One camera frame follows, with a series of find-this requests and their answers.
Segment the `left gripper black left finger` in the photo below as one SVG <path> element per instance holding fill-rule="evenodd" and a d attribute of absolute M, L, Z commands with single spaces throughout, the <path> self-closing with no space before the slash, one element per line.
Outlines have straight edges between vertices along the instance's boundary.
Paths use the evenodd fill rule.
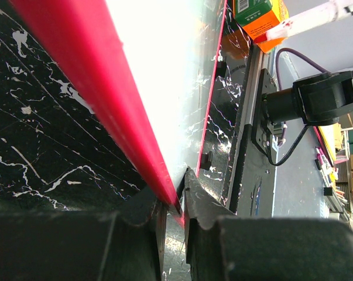
<path fill-rule="evenodd" d="M 161 280 L 167 210 L 146 187 L 124 204 L 115 223 L 118 280 Z"/>

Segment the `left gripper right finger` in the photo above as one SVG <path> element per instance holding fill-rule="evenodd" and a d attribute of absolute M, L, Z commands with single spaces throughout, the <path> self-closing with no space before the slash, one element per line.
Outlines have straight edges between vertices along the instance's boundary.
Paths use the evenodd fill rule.
<path fill-rule="evenodd" d="M 195 172 L 184 174 L 186 262 L 192 280 L 225 280 L 218 217 L 231 215 L 201 185 Z"/>

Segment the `pink framed whiteboard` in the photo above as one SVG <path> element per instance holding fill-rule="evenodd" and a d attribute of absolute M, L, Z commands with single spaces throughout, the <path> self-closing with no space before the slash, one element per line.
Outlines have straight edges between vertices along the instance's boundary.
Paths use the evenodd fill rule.
<path fill-rule="evenodd" d="M 12 1 L 156 195 L 201 166 L 225 1 Z"/>

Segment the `red whiteboard marker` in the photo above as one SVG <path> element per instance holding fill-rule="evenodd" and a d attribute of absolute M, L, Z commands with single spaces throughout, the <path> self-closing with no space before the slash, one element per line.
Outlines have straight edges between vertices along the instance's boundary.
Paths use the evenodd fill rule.
<path fill-rule="evenodd" d="M 253 41 L 260 44 L 275 39 L 285 39 L 350 16 L 353 16 L 353 0 L 328 1 L 285 19 Z"/>

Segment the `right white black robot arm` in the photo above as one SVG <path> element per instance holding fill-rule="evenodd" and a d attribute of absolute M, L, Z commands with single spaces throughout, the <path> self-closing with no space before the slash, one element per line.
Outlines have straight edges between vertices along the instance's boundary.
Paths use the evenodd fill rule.
<path fill-rule="evenodd" d="M 353 71 L 320 73 L 297 80 L 291 88 L 266 93 L 262 112 L 276 124 L 301 118 L 307 126 L 327 126 L 353 112 Z"/>

